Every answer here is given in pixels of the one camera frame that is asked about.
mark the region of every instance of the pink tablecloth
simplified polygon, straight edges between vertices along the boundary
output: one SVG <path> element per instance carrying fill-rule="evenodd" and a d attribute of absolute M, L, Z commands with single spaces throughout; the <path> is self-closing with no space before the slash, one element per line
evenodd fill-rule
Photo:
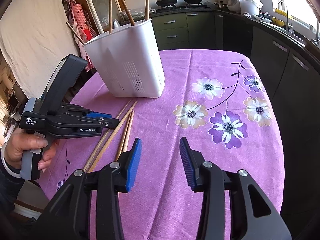
<path fill-rule="evenodd" d="M 192 149 L 221 169 L 246 169 L 280 211 L 284 160 L 269 98 L 250 60 L 218 50 L 160 52 L 165 88 L 160 98 L 139 98 L 129 147 L 142 140 L 135 186 L 120 194 L 122 225 L 130 240 L 194 240 L 202 193 L 187 185 L 179 154 L 186 136 Z M 72 103 L 116 116 L 128 98 L 114 98 L 98 73 Z M 113 161 L 122 132 L 96 169 Z M 51 198 L 75 169 L 83 168 L 99 138 L 63 140 L 53 163 L 39 179 Z M 226 239 L 230 208 L 226 204 Z"/>

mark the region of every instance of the checkered apron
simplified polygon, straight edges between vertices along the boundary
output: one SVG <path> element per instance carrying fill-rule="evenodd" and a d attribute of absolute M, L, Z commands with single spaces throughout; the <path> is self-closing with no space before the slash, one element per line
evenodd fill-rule
<path fill-rule="evenodd" d="M 84 42 L 91 40 L 96 37 L 98 34 L 95 32 L 94 28 L 89 19 L 88 12 L 82 9 L 81 4 L 77 4 L 76 0 L 64 0 L 68 3 L 69 8 L 69 20 L 68 22 L 73 27 L 73 29 L 80 35 Z M 82 47 L 82 43 L 78 40 L 76 36 L 74 36 L 76 43 L 79 46 L 81 57 L 88 61 L 85 70 L 88 72 L 90 69 L 94 68 L 94 65 L 84 48 Z"/>

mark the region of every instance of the window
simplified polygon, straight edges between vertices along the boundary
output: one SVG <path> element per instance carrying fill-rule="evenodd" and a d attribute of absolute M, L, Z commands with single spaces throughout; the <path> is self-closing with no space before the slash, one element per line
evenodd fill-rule
<path fill-rule="evenodd" d="M 313 13 L 310 5 L 306 0 L 278 0 L 284 1 L 288 6 L 289 15 L 292 15 L 294 19 L 302 21 L 305 25 L 312 25 L 314 28 L 317 26 L 317 18 Z M 285 10 L 284 5 L 279 5 L 279 9 Z"/>

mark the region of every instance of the bracelet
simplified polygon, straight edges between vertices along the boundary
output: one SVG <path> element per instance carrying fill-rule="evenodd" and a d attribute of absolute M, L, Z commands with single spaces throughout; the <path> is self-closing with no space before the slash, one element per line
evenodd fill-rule
<path fill-rule="evenodd" d="M 21 178 L 21 174 L 20 173 L 14 173 L 12 170 L 10 170 L 10 168 L 8 167 L 7 165 L 7 162 L 5 161 L 4 159 L 4 150 L 5 150 L 5 147 L 7 146 L 7 142 L 5 142 L 1 148 L 1 160 L 2 160 L 2 164 L 4 166 L 4 168 L 7 170 L 7 172 L 15 177 L 15 178 Z"/>

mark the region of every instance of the metal screw cap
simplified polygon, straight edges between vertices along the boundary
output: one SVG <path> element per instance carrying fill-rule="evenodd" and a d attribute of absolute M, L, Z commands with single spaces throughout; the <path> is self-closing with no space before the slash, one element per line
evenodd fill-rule
<path fill-rule="evenodd" d="M 75 171 L 73 172 L 73 175 L 75 175 L 76 177 L 79 177 L 79 176 L 82 175 L 82 173 L 83 173 L 82 170 L 75 170 Z"/>
<path fill-rule="evenodd" d="M 242 177 L 248 176 L 248 172 L 247 172 L 246 170 L 239 170 L 239 174 L 240 174 Z"/>
<path fill-rule="evenodd" d="M 112 162 L 110 163 L 110 167 L 113 168 L 113 169 L 116 169 L 120 166 L 120 164 L 118 162 Z"/>
<path fill-rule="evenodd" d="M 209 162 L 209 161 L 203 162 L 203 166 L 206 167 L 206 168 L 211 168 L 212 165 L 213 165 L 212 162 Z"/>

